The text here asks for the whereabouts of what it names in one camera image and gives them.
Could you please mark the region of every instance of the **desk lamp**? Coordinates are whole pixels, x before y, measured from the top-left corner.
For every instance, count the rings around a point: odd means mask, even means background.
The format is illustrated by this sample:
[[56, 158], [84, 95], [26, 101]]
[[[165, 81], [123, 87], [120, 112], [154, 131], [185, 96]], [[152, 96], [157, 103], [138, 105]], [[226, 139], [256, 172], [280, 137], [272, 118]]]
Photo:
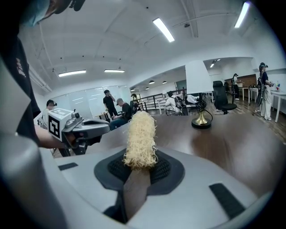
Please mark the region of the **desk lamp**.
[[202, 60], [194, 60], [185, 65], [187, 79], [187, 94], [199, 93], [196, 108], [199, 117], [192, 120], [192, 126], [198, 129], [207, 129], [211, 126], [211, 120], [206, 119], [203, 111], [206, 102], [202, 99], [203, 92], [213, 91], [212, 81]]

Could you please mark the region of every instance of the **black rubber pad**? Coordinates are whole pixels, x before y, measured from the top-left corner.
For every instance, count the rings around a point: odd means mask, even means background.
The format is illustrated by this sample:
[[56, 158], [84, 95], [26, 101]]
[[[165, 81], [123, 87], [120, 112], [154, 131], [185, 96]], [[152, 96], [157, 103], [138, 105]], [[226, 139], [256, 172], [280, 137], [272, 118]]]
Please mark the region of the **black rubber pad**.
[[76, 166], [78, 166], [78, 164], [76, 164], [76, 163], [68, 163], [68, 164], [65, 164], [65, 165], [60, 165], [59, 166], [59, 170], [67, 170], [67, 169], [71, 169], [71, 168], [73, 168], [73, 167], [76, 167]]
[[230, 219], [238, 216], [245, 210], [244, 206], [223, 184], [213, 184], [209, 187]]

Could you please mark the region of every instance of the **white shirt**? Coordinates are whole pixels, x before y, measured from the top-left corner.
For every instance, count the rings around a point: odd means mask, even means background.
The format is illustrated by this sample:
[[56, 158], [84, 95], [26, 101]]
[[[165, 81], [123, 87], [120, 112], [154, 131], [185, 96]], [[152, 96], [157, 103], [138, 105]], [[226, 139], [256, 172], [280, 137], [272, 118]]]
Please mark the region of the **white shirt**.
[[233, 78], [233, 80], [234, 80], [234, 84], [235, 84], [235, 85], [238, 85], [238, 83], [237, 83], [237, 77], [236, 77], [236, 76]]
[[176, 103], [175, 103], [175, 97], [176, 96], [178, 96], [179, 98], [183, 99], [183, 94], [172, 95], [172, 97], [167, 99], [167, 101], [165, 103], [165, 107], [171, 106], [171, 108], [172, 108], [171, 110], [174, 110], [175, 112], [180, 112], [180, 110], [176, 107]]
[[48, 112], [49, 112], [50, 110], [48, 109], [48, 108], [46, 108], [44, 111], [43, 111], [43, 121], [44, 121], [44, 123], [45, 123], [45, 125], [46, 125], [46, 127], [48, 126]]

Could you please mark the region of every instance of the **glass wall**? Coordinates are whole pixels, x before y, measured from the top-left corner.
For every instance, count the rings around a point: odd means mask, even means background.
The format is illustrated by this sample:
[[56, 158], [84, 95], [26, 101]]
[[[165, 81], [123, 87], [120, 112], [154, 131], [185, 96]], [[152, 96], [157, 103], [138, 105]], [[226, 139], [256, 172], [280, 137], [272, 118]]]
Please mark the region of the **glass wall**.
[[[103, 98], [104, 91], [109, 90], [115, 101], [122, 98], [128, 104], [131, 100], [130, 90], [127, 86], [108, 86], [77, 91], [65, 95], [52, 98], [58, 105], [57, 108], [67, 110], [76, 110], [84, 119], [98, 118], [99, 115], [105, 113]], [[117, 111], [121, 111], [120, 106], [116, 106]]]

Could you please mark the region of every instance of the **white table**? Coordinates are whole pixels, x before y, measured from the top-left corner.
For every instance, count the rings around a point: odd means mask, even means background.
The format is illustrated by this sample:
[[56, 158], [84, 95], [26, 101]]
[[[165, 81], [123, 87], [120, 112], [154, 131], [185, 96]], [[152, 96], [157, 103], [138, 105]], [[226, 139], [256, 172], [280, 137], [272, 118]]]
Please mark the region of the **white table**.
[[157, 102], [158, 102], [158, 105], [159, 105], [159, 112], [160, 112], [160, 115], [162, 115], [160, 102], [161, 102], [161, 101], [166, 101], [166, 100], [167, 100], [167, 98], [158, 98], [158, 99], [157, 99]]
[[211, 93], [211, 100], [212, 102], [214, 103], [214, 97], [213, 97], [213, 92], [212, 91], [208, 91], [208, 92], [205, 92], [206, 93], [206, 97], [208, 98], [208, 96], [210, 96], [210, 93]]
[[278, 97], [277, 113], [276, 113], [276, 119], [275, 119], [275, 122], [278, 122], [281, 98], [286, 99], [286, 92], [283, 92], [283, 91], [271, 91], [271, 95], [273, 95], [272, 110], [274, 110], [274, 96]]
[[248, 89], [248, 88], [239, 88], [242, 89], [242, 101], [244, 101], [244, 89]]
[[252, 100], [252, 92], [254, 91], [254, 102], [256, 102], [256, 98], [258, 96], [257, 88], [248, 88], [248, 103], [250, 103], [250, 92], [251, 92], [251, 100]]

